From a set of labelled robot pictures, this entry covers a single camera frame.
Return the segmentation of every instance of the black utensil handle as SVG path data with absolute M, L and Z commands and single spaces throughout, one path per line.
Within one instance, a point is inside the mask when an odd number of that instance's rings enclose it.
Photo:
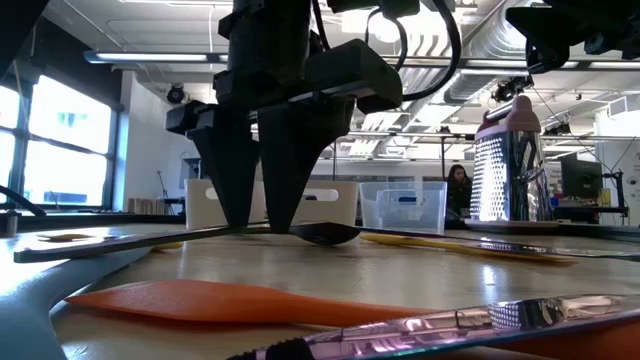
M 210 238 L 235 234 L 263 234 L 269 233 L 268 227 L 218 227 L 214 229 L 203 229 L 194 231 L 183 231 L 178 233 L 164 233 L 151 235 L 133 235 L 125 238 L 105 240 L 95 244 L 84 244 L 66 246 L 54 249 L 24 249 L 13 253 L 13 261 L 16 263 L 34 263 L 55 261 L 64 259 L 75 259 L 98 256 L 117 251 L 138 249 L 149 246 L 158 246 L 182 241 Z

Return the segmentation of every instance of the cheese grater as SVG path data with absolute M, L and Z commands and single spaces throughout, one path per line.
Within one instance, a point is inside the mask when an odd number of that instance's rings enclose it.
M 540 132 L 526 96 L 502 123 L 485 118 L 475 137 L 472 221 L 553 220 Z

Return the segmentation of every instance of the wall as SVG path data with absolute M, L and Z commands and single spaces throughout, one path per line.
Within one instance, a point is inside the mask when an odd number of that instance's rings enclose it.
M 160 198 L 162 173 L 169 197 L 184 196 L 179 188 L 181 159 L 197 156 L 195 145 L 184 136 L 164 129 L 171 106 L 142 86 L 133 72 L 123 75 L 114 209 L 126 210 L 129 198 Z

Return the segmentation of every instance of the yellow utensil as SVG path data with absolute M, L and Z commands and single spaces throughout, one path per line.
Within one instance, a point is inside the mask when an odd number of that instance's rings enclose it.
M 519 253 L 509 250 L 493 250 L 482 248 L 486 243 L 482 241 L 469 241 L 458 239 L 429 239 L 422 237 L 407 237 L 399 235 L 388 234 L 374 234 L 374 233 L 362 233 L 360 238 L 363 240 L 375 242 L 383 245 L 392 246 L 418 246 L 427 247 L 433 249 L 445 249 L 449 251 L 455 251 L 464 254 L 480 255 L 480 256 L 494 256 L 502 258 L 510 258 L 525 261 L 538 261 L 548 263 L 561 263 L 561 264 L 573 264 L 575 259 L 560 256 L 560 255 L 547 255 L 547 254 L 527 254 Z M 500 243 L 491 243 L 492 245 L 501 245 Z

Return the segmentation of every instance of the clear plastic bin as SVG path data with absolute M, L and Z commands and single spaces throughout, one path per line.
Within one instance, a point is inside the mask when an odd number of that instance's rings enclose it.
M 360 184 L 364 227 L 444 234 L 447 183 Z

